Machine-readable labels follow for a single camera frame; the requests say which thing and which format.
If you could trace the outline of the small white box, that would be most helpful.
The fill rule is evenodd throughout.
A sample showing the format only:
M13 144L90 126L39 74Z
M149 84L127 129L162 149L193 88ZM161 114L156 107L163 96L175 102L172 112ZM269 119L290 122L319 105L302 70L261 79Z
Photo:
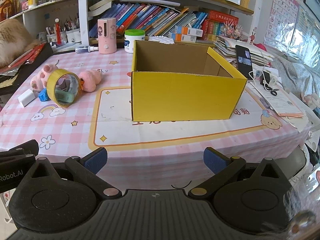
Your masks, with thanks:
M36 99L36 94L31 89L26 90L18 97L18 101L22 107L27 106L29 103L31 103L35 99Z

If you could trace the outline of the blue plastic packet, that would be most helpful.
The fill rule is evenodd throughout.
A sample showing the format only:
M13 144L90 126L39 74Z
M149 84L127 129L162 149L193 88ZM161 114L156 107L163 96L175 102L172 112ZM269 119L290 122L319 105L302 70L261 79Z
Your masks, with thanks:
M38 98L39 98L39 100L40 100L41 102L46 102L46 101L49 101L49 100L50 100L46 88L44 88L43 90L41 90L41 91L39 92Z

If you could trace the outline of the mint green case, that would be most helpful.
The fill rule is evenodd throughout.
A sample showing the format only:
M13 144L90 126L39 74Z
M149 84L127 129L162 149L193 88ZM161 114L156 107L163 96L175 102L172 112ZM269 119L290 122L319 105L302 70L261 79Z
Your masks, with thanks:
M59 103L73 103L75 96L73 93L67 91L56 90L55 98Z

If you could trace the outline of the pink paw plush toy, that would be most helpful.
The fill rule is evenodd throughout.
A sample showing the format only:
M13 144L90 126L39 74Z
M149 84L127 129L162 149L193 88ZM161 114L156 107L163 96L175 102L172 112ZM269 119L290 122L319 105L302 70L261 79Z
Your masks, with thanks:
M32 90L36 92L41 92L43 89L47 88L47 81L50 75L58 69L57 64L46 64L44 67L32 77L30 86Z

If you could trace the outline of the pink pig plush toy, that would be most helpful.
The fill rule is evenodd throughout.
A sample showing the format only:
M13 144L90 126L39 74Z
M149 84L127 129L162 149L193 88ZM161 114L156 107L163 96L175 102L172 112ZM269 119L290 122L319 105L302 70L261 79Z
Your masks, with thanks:
M79 74L81 90L85 92L95 91L97 85L102 80L101 72L97 70L85 70Z

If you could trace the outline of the yellow tape roll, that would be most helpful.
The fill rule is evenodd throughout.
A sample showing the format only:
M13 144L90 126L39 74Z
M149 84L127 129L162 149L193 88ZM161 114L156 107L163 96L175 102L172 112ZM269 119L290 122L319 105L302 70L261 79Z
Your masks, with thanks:
M47 93L50 100L53 100L61 107L69 107L75 103L80 95L80 88L81 86L78 76L65 69L57 69L50 75L47 81ZM55 98L56 90L63 90L73 93L75 96L73 103L59 103Z

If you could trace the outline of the pink checkered tablecloth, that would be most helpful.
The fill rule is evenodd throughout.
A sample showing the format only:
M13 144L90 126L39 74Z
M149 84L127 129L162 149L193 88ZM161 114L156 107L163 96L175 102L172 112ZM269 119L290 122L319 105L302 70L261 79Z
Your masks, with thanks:
M132 56L122 49L109 55L54 55L47 63L75 74L100 70L103 80L94 92L81 93L67 108L39 99L22 107L18 97L30 86L25 82L1 110L1 148L35 139L41 156L62 162L103 146L108 160L99 176L120 189L193 186L212 175L203 163L207 147L258 163L265 157L286 158L308 136L308 127L299 131L284 120L278 129L264 125L266 115L272 119L277 115L249 89L227 120L133 122Z

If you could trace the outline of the black scissors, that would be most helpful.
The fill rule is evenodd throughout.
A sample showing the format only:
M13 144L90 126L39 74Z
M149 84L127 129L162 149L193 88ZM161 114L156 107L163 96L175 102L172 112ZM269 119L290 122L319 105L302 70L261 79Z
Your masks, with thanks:
M271 95L273 95L273 96L277 96L278 95L279 89L271 88L268 84L264 84L264 89L266 91L270 92Z

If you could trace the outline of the stack of papers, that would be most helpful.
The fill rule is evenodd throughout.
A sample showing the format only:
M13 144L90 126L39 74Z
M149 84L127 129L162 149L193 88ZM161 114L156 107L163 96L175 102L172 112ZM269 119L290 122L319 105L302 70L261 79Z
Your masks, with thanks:
M270 66L274 59L272 54L255 45L222 36L214 41L213 49L235 66L238 57L250 58L252 63L259 66Z

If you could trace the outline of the white spray bottle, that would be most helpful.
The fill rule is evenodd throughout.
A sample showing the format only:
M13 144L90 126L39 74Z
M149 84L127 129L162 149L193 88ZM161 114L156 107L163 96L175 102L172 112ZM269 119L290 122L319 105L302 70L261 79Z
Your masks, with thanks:
M95 46L79 46L79 47L76 47L75 52L77 54L83 54L83 53L90 53L98 50L99 48Z

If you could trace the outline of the pink cylindrical humidifier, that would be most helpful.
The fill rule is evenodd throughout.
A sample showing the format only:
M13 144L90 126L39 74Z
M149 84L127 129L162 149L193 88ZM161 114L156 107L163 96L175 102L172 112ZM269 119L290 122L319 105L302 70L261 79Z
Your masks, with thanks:
M101 54L112 54L117 51L115 17L98 20L98 48Z

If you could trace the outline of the white tissue pack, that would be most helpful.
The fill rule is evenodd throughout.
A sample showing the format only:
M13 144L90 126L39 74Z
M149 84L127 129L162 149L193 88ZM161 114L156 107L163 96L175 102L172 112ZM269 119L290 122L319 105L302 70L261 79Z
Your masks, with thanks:
M161 44L174 44L174 40L165 36L150 36L149 41L159 42Z

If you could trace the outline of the white jar green lid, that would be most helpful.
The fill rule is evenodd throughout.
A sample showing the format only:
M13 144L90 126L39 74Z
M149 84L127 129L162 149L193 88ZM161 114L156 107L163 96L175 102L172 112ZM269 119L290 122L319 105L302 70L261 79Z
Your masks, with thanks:
M124 49L127 53L133 54L134 42L145 40L145 31L141 29L127 29L124 34Z

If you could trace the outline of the red book set box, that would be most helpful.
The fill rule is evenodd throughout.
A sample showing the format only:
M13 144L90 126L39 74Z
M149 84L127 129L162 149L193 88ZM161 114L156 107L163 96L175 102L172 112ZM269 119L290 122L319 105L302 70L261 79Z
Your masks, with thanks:
M233 35L233 29L238 25L239 18L216 10L207 10L202 24L202 39L213 41L217 36Z

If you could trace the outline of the row of colourful books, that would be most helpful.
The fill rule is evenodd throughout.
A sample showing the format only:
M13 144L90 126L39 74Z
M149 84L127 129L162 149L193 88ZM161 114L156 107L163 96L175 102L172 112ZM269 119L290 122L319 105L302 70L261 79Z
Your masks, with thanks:
M149 36L168 36L176 26L200 29L207 16L206 12L181 12L157 4L110 2L97 19L114 17L118 36L129 29L143 30Z

